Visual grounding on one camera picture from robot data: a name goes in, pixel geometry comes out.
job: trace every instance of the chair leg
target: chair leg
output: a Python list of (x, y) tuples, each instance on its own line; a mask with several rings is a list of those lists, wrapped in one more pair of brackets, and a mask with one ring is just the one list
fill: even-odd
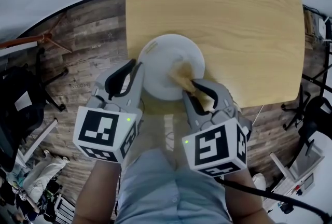
[(276, 155), (274, 153), (271, 153), (270, 157), (271, 157), (271, 159), (274, 161), (274, 163), (277, 165), (277, 167), (279, 168), (279, 170), (282, 172), (282, 174), (286, 178), (289, 178), (293, 182), (296, 182), (296, 178), (291, 173), (291, 171), (281, 163), (281, 161), (276, 157)]
[(306, 98), (305, 102), (303, 103), (303, 110), (305, 109), (306, 105), (308, 104), (308, 102), (310, 100), (310, 97), (311, 97), (310, 93), (308, 93), (307, 96), (308, 97)]
[(45, 99), (52, 104), (55, 108), (59, 110), (59, 112), (62, 112), (63, 110), (66, 109), (66, 106), (64, 104), (61, 104), (60, 106), (51, 98), (51, 96), (47, 93), (46, 90), (44, 90), (44, 96)]
[(286, 124), (283, 125), (283, 128), (285, 129), (285, 131), (287, 131), (288, 128), (291, 127), (291, 125), (296, 122), (296, 120), (300, 120), (301, 115), (300, 116), (299, 115), (300, 114), (295, 114), (295, 116), (292, 118), (292, 120), (290, 121), (290, 123), (288, 125), (286, 125)]
[(42, 70), (40, 69), (40, 56), (42, 54), (44, 54), (45, 49), (44, 48), (40, 48), (38, 50), (38, 53), (36, 55), (36, 77), (38, 79), (38, 81), (41, 83), (42, 81)]
[(49, 41), (50, 43), (54, 44), (55, 46), (58, 46), (62, 49), (64, 49), (65, 51), (72, 53), (72, 51), (70, 51), (68, 48), (64, 47), (63, 45), (59, 44), (58, 42), (56, 42), (55, 40), (52, 40), (51, 38), (46, 37), (45, 40)]
[(58, 78), (63, 77), (68, 74), (68, 69), (65, 68), (60, 74), (52, 77), (51, 79), (46, 80), (43, 85), (46, 87), (48, 84), (51, 84), (52, 82), (56, 81)]
[(300, 103), (299, 107), (301, 108), (303, 106), (303, 87), (300, 85)]
[(283, 111), (293, 111), (295, 113), (297, 113), (298, 109), (282, 109)]

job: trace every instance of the white plate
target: white plate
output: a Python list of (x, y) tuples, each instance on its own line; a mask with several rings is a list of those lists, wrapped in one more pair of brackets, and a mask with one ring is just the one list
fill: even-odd
[(145, 66), (144, 89), (160, 100), (182, 99), (182, 88), (169, 77), (173, 64), (181, 61), (191, 64), (194, 78), (204, 77), (204, 57), (192, 40), (167, 34), (150, 41), (139, 56)]

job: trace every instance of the metal stand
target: metal stand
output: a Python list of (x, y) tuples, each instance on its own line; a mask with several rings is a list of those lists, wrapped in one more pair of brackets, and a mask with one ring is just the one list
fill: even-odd
[[(307, 80), (307, 81), (310, 81), (311, 83), (313, 83), (313, 84), (315, 84), (315, 85), (317, 85), (317, 86), (319, 86), (320, 88), (322, 88), (323, 90), (322, 91), (324, 91), (324, 90), (327, 90), (328, 92), (331, 92), (332, 93), (332, 88), (331, 87), (329, 87), (329, 86), (327, 86), (325, 83), (326, 83), (326, 73), (327, 73), (327, 71), (329, 71), (329, 69), (332, 67), (332, 64), (331, 65), (328, 65), (329, 64), (329, 56), (332, 54), (332, 52), (330, 51), (330, 45), (328, 45), (327, 47), (326, 47), (326, 61), (325, 61), (325, 69), (323, 70), (323, 71), (321, 71), (321, 72), (319, 72), (317, 75), (315, 75), (314, 77), (309, 77), (309, 76), (307, 76), (307, 75), (305, 75), (305, 74), (302, 74), (302, 78), (303, 79), (305, 79), (305, 80)], [(319, 82), (318, 80), (317, 80), (317, 78), (319, 78), (321, 75), (323, 75), (323, 74), (325, 74), (324, 75), (324, 80), (323, 80), (323, 82)]]
[(291, 125), (293, 125), (293, 123), (295, 124), (295, 127), (297, 127), (297, 125), (303, 120), (303, 116), (305, 115), (305, 107), (308, 104), (310, 97), (311, 97), (309, 92), (304, 92), (304, 94), (307, 96), (305, 101), (303, 100), (303, 87), (302, 87), (302, 85), (300, 85), (299, 106), (294, 109), (287, 109), (285, 104), (281, 105), (281, 109), (283, 111), (292, 111), (295, 113), (295, 115), (294, 115), (293, 119), (290, 121), (290, 123), (288, 125), (286, 125), (286, 124), (283, 125), (283, 129), (285, 129), (285, 131), (287, 131), (288, 128), (291, 127)]
[(41, 87), (43, 88), (43, 93), (44, 93), (44, 97), (46, 99), (46, 101), (48, 101), (50, 104), (52, 104), (55, 108), (58, 109), (59, 112), (62, 112), (63, 110), (66, 109), (66, 106), (64, 104), (61, 104), (61, 105), (58, 105), (53, 99), (52, 97), (47, 93), (46, 89), (45, 89), (45, 86), (49, 85), (50, 83), (52, 83), (53, 81), (57, 80), (59, 77), (62, 77), (62, 76), (65, 76), (68, 74), (68, 69), (65, 68), (63, 70), (63, 72), (61, 72), (60, 74), (58, 74), (57, 76), (55, 77), (52, 77), (51, 79), (43, 82), (42, 81), (42, 72), (41, 72), (41, 69), (40, 69), (40, 56), (42, 54), (44, 54), (45, 50), (44, 48), (40, 48), (38, 50), (38, 53), (36, 55), (36, 77), (41, 85)]
[(20, 164), (23, 167), (25, 166), (25, 163), (29, 160), (32, 153), (36, 150), (36, 148), (40, 145), (40, 143), (45, 139), (45, 137), (51, 132), (51, 130), (56, 127), (58, 124), (57, 119), (54, 119), (52, 123), (47, 125), (45, 129), (39, 134), (39, 136), (35, 139), (35, 141), (32, 143), (32, 145), (26, 150), (26, 152), (23, 154), (20, 150), (17, 152), (16, 156), (16, 162)]

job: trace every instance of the black cable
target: black cable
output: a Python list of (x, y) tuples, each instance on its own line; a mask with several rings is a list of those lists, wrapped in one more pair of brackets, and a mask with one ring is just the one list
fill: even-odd
[(306, 6), (306, 5), (303, 5), (303, 8), (306, 9), (306, 10), (309, 10), (311, 12), (314, 12), (314, 13), (316, 13), (318, 15), (321, 15), (321, 13), (316, 8), (309, 7), (309, 6)]
[(141, 99), (141, 102), (142, 102), (142, 105), (143, 105), (143, 113), (142, 113), (142, 115), (144, 114), (144, 112), (145, 112), (145, 104), (144, 104), (144, 101)]
[[(118, 200), (119, 200), (119, 192), (120, 192), (120, 187), (121, 187), (121, 173), (122, 173), (122, 168), (120, 167), (120, 175), (119, 175), (119, 187), (118, 187)], [(118, 201), (116, 201), (115, 208), (114, 208), (114, 214), (118, 216)]]
[(234, 183), (232, 181), (222, 180), (219, 177), (215, 177), (214, 179), (220, 184), (229, 186), (231, 188), (234, 188), (234, 189), (246, 192), (246, 193), (251, 193), (251, 194), (254, 194), (254, 195), (258, 195), (260, 197), (265, 197), (265, 198), (277, 200), (277, 201), (280, 201), (280, 202), (284, 202), (284, 203), (287, 203), (287, 204), (290, 204), (290, 205), (293, 205), (293, 206), (297, 206), (297, 207), (301, 207), (303, 209), (309, 210), (309, 211), (319, 215), (324, 223), (328, 223), (330, 221), (330, 216), (327, 213), (325, 213), (324, 211), (322, 211), (322, 210), (320, 210), (320, 209), (318, 209), (314, 206), (308, 205), (304, 202), (298, 201), (296, 199), (286, 197), (284, 195), (277, 194), (277, 193), (258, 190), (258, 189), (255, 189), (255, 188), (251, 188), (251, 187), (248, 187), (248, 186), (238, 184), (238, 183)]

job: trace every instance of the wooden stick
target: wooden stick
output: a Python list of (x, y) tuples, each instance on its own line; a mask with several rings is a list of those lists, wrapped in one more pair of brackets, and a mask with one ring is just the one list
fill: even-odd
[(53, 24), (53, 26), (48, 30), (47, 34), (51, 33), (51, 31), (59, 24), (59, 22), (66, 15), (66, 12), (62, 13), (61, 16), (58, 17), (57, 21)]
[(67, 49), (67, 48), (64, 47), (63, 45), (58, 44), (56, 41), (50, 39), (49, 37), (45, 37), (45, 40), (49, 41), (50, 43), (54, 44), (55, 46), (58, 46), (58, 47), (60, 47), (60, 48), (62, 48), (62, 49), (64, 49), (64, 50), (66, 50), (67, 52), (72, 53), (72, 51), (70, 51), (69, 49)]
[(40, 41), (40, 40), (43, 40), (46, 38), (51, 38), (51, 37), (52, 37), (52, 34), (44, 34), (44, 35), (39, 35), (39, 36), (14, 39), (14, 40), (6, 41), (5, 43), (0, 43), (0, 48), (5, 48), (8, 46), (12, 46), (12, 45), (32, 43), (33, 41)]

